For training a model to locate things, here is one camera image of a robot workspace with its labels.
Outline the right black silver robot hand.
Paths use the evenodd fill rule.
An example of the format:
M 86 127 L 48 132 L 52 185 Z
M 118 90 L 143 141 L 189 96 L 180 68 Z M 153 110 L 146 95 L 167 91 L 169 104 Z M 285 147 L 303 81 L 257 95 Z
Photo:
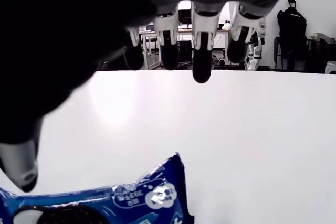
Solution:
M 154 25 L 167 70 L 178 64 L 178 5 L 183 0 L 1 0 L 1 170 L 23 192 L 38 178 L 44 116 L 59 107 L 103 61 L 144 64 L 139 28 Z M 211 52 L 224 5 L 234 1 L 227 54 L 243 60 L 259 21 L 278 0 L 188 0 L 193 77 L 211 75 Z

